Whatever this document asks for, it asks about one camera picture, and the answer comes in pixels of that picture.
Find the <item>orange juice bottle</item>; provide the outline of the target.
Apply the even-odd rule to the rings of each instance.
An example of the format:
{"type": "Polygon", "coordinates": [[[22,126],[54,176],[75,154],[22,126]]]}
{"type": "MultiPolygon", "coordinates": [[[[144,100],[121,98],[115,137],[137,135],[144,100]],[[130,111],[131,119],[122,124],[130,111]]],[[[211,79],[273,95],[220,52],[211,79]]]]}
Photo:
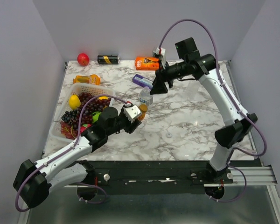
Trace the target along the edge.
{"type": "Polygon", "coordinates": [[[147,112],[147,111],[141,110],[141,115],[138,117],[138,120],[139,120],[139,121],[142,121],[142,120],[144,119],[144,117],[145,117],[145,115],[146,115],[146,112],[147,112]]]}

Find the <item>orange bottle cap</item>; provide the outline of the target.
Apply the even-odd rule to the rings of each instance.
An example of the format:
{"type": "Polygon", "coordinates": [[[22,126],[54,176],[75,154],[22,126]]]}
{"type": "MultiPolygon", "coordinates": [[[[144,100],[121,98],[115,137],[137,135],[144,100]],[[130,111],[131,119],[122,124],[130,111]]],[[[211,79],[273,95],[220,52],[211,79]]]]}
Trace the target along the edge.
{"type": "Polygon", "coordinates": [[[148,111],[148,107],[145,104],[141,104],[139,106],[139,109],[141,110],[141,112],[147,112],[148,111]]]}

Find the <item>large clear plastic bottle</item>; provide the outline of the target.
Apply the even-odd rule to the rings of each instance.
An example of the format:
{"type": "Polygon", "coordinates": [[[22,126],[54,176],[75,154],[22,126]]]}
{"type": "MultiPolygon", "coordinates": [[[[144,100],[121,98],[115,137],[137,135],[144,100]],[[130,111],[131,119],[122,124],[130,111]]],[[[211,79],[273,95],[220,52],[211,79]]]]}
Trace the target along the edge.
{"type": "Polygon", "coordinates": [[[198,90],[200,88],[200,84],[198,82],[189,82],[185,94],[189,99],[194,99],[198,94],[198,90]]]}

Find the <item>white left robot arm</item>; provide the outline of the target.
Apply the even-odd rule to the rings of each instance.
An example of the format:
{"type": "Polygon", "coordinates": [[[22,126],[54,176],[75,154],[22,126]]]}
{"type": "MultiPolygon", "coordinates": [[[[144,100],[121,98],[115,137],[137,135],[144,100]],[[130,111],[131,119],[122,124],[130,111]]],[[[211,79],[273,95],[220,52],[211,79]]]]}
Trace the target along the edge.
{"type": "Polygon", "coordinates": [[[120,111],[107,107],[98,120],[78,133],[78,137],[56,153],[32,162],[24,161],[17,172],[13,187],[16,190],[15,206],[20,212],[40,205],[57,188],[72,184],[90,184],[94,173],[86,164],[78,162],[107,143],[108,137],[120,133],[133,133],[141,124],[142,115],[136,105],[124,105],[120,111]]]}

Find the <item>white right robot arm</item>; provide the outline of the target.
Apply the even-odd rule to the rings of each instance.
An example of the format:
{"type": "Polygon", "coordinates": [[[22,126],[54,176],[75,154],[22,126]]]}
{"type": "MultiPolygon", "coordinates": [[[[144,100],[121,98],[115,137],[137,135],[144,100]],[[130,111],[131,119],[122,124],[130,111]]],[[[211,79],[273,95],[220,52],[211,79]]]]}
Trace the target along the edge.
{"type": "Polygon", "coordinates": [[[176,43],[175,48],[182,61],[174,65],[167,63],[165,49],[157,47],[153,50],[153,56],[158,58],[159,68],[155,72],[150,93],[165,94],[173,87],[175,79],[189,75],[209,93],[224,121],[224,127],[215,131],[217,146],[205,171],[206,179],[215,183],[227,169],[227,163],[233,154],[232,147],[243,140],[258,118],[254,113],[249,114],[236,99],[217,70],[215,57],[211,54],[201,56],[192,37],[176,43]]]}

